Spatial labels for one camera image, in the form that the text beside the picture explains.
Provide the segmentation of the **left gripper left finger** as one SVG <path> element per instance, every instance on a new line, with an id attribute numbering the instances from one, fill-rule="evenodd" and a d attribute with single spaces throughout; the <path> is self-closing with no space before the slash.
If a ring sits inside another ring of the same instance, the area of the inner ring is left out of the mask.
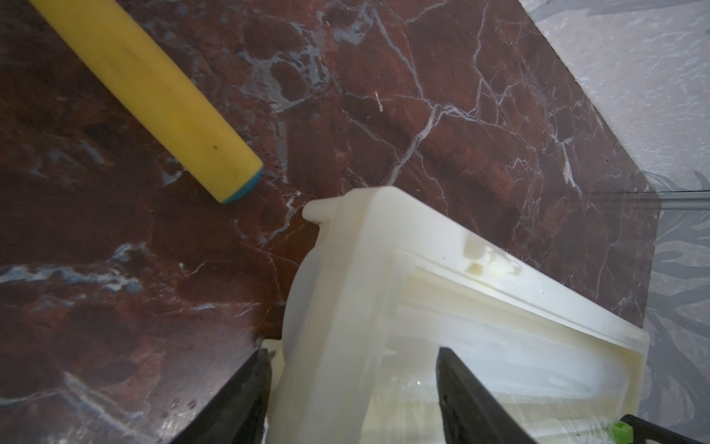
<path id="1" fill-rule="evenodd" d="M 260 443 L 264 437 L 271 379 L 271 355 L 259 349 L 173 442 Z"/>

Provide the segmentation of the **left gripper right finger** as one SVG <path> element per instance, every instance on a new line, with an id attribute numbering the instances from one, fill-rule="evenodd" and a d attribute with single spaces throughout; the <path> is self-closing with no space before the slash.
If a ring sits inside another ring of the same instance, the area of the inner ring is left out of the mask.
<path id="1" fill-rule="evenodd" d="M 436 386 L 447 443 L 532 443 L 456 353 L 441 347 Z"/>

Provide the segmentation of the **white plastic wrap dispenser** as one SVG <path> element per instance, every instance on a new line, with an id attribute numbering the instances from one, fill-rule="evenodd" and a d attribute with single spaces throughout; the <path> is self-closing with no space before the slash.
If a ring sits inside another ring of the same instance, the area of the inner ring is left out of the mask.
<path id="1" fill-rule="evenodd" d="M 636 414 L 648 334 L 395 187 L 307 203 L 270 443 L 441 443 L 451 349 L 540 443 Z"/>

